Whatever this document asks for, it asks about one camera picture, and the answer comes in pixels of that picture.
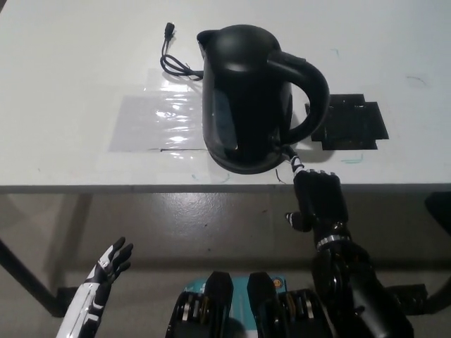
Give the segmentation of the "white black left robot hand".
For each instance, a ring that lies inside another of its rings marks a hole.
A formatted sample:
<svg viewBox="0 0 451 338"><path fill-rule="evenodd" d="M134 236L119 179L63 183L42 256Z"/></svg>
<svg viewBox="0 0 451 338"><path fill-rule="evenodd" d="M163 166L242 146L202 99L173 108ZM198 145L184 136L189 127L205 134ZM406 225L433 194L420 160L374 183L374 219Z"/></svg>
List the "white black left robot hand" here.
<svg viewBox="0 0 451 338"><path fill-rule="evenodd" d="M133 244L119 238L102 254L89 272L85 281L77 288L57 338L94 337L101 325L113 283L130 266Z"/></svg>

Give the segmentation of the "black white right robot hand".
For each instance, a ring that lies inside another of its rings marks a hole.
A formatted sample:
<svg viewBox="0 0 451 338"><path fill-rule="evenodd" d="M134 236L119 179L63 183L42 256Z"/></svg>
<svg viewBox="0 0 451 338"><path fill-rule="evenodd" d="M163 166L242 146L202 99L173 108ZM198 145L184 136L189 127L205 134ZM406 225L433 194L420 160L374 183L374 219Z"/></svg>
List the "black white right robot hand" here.
<svg viewBox="0 0 451 338"><path fill-rule="evenodd" d="M299 155L288 146L283 151L289 157L299 209L285 214L290 226L298 232L312 231L317 249L330 242L351 240L340 178L323 170L306 169Z"/></svg>

